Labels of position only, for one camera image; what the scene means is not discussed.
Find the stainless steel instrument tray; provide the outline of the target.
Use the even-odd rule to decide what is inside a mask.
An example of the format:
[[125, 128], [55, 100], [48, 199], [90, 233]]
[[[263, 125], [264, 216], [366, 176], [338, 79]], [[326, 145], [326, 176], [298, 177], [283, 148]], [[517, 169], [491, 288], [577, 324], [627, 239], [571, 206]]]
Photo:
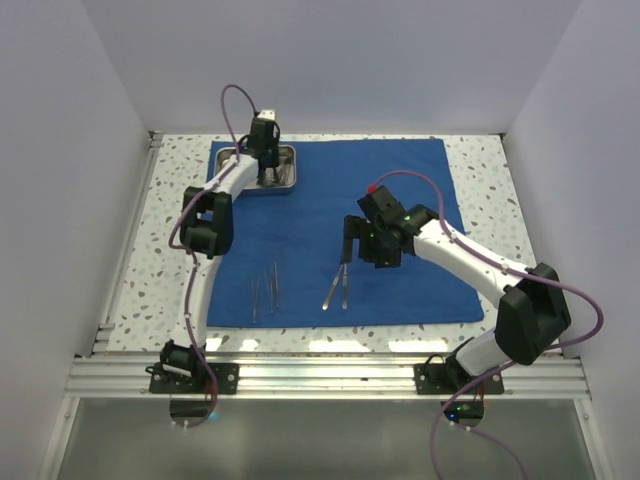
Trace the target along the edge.
[[[224, 164], [235, 154], [235, 147], [227, 143], [211, 144], [208, 179], [213, 178]], [[256, 180], [242, 191], [247, 196], [286, 195], [294, 190], [297, 182], [296, 150], [292, 145], [279, 146], [279, 165], [276, 169], [267, 169], [261, 184]]]

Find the steel scalpel handle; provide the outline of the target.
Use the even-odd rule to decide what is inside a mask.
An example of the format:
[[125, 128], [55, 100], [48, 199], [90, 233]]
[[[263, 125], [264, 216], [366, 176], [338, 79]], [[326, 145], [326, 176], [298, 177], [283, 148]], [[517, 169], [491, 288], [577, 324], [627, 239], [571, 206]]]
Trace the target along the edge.
[[346, 310], [349, 304], [349, 291], [348, 291], [348, 264], [342, 265], [342, 303], [341, 308]]
[[329, 287], [328, 293], [327, 293], [326, 298], [325, 298], [325, 300], [324, 300], [324, 302], [322, 304], [322, 307], [321, 307], [323, 311], [328, 310], [328, 308], [329, 308], [329, 306], [331, 304], [331, 300], [332, 300], [332, 298], [334, 296], [334, 293], [335, 293], [335, 291], [336, 291], [336, 289], [338, 287], [338, 284], [340, 282], [340, 279], [341, 279], [341, 277], [343, 275], [344, 267], [345, 267], [344, 264], [341, 264], [339, 266], [339, 268], [338, 268], [338, 270], [337, 270], [337, 272], [336, 272], [336, 274], [335, 274], [335, 276], [334, 276], [334, 278], [333, 278], [333, 280], [331, 282], [331, 285]]

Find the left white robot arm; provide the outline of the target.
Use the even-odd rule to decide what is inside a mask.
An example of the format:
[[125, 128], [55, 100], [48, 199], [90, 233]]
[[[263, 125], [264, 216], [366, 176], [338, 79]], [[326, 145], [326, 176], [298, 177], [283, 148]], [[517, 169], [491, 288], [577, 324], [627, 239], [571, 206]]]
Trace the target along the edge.
[[183, 211], [169, 246], [184, 251], [191, 266], [180, 317], [160, 356], [160, 377], [185, 392], [197, 392], [215, 383], [205, 358], [206, 325], [217, 271], [234, 239], [233, 203], [268, 169], [277, 169], [280, 133], [273, 110], [256, 113], [249, 133], [235, 144], [235, 152], [213, 178], [201, 187], [185, 190]]

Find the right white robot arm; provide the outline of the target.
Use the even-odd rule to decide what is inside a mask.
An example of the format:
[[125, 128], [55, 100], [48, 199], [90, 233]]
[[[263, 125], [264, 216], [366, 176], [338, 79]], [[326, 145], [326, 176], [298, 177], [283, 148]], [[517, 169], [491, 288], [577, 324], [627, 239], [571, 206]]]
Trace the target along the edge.
[[396, 268], [404, 255], [431, 262], [473, 287], [497, 310], [495, 327], [459, 346], [423, 376], [445, 391], [468, 392], [481, 375], [508, 362], [531, 365], [571, 324], [557, 272], [513, 262], [455, 230], [439, 213], [418, 204], [405, 209], [384, 187], [358, 205], [361, 215], [343, 220], [339, 278], [358, 257], [376, 268]]

